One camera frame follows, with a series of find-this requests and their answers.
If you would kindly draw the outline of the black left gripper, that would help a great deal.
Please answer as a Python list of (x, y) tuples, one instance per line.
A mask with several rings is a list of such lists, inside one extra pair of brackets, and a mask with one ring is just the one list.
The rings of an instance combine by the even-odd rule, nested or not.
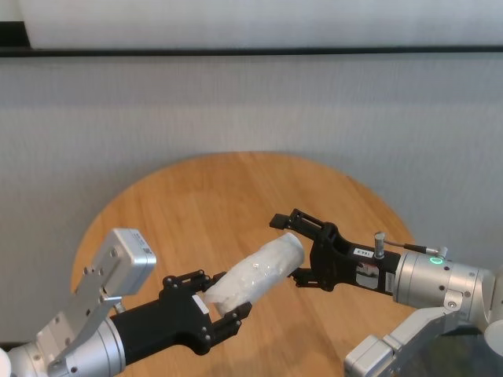
[(127, 365), (172, 346), (185, 346), (204, 355), (213, 346), (235, 336), (252, 310), (245, 302), (212, 323), (210, 315), (196, 303), (226, 272), (207, 275), (205, 271), (166, 276), (157, 299), (112, 316), (119, 333)]

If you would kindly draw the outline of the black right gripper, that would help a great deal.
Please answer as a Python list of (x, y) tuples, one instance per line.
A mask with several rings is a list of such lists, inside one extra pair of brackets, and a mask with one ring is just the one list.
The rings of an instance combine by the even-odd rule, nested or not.
[(294, 209), (290, 215), (275, 214), (269, 226), (291, 230), (313, 240), (310, 268), (297, 268), (288, 276), (299, 288), (332, 291), (337, 284), (350, 284), (384, 295), (392, 294), (386, 283), (395, 277), (400, 255), (385, 251), (375, 256), (371, 247), (345, 240), (338, 228)]

